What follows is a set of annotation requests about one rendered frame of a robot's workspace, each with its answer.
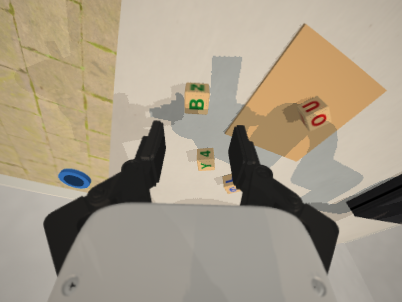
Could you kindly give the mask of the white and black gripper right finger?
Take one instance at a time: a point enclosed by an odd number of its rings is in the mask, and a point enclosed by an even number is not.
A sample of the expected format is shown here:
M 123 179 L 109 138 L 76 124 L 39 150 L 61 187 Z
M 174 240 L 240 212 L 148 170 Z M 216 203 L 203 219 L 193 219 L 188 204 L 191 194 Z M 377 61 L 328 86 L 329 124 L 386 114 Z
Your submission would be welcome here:
M 240 205 L 272 206 L 295 215 L 307 229 L 328 275 L 339 235 L 338 225 L 314 207 L 304 204 L 299 195 L 273 178 L 272 170 L 260 164 L 244 125 L 234 127 L 228 155 L 233 185 L 242 191 Z

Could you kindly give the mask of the brown flat mat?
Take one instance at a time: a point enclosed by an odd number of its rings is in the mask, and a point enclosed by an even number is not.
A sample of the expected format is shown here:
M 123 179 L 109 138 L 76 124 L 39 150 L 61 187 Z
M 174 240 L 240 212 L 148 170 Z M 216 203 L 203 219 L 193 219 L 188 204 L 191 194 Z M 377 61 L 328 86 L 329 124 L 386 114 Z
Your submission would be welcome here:
M 225 134 L 244 125 L 255 146 L 297 162 L 386 91 L 304 23 Z M 332 122 L 308 131 L 297 106 L 316 96 Z

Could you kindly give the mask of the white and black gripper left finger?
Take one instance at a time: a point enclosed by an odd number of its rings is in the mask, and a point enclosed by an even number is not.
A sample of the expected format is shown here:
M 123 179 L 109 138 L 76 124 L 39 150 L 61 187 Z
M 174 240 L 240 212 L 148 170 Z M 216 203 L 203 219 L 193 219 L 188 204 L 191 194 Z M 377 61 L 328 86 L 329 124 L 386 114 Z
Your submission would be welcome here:
M 47 215 L 43 226 L 57 277 L 82 226 L 95 211 L 119 203 L 152 203 L 150 189 L 160 181 L 165 152 L 164 124 L 154 120 L 135 158 L 126 161 L 121 172 Z

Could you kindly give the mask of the wooden letter block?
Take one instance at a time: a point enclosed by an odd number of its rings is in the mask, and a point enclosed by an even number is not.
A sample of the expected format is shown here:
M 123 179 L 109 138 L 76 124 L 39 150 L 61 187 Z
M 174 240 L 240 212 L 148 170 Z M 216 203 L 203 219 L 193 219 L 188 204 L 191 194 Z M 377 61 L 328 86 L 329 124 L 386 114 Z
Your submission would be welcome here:
M 318 96 L 298 105 L 297 111 L 308 131 L 331 122 L 329 106 Z
M 236 190 L 236 186 L 233 185 L 232 174 L 223 176 L 223 186 L 228 194 L 240 191 Z
M 214 149 L 197 149 L 198 171 L 215 170 Z
M 209 84 L 187 82 L 185 87 L 185 113 L 207 115 L 209 97 Z

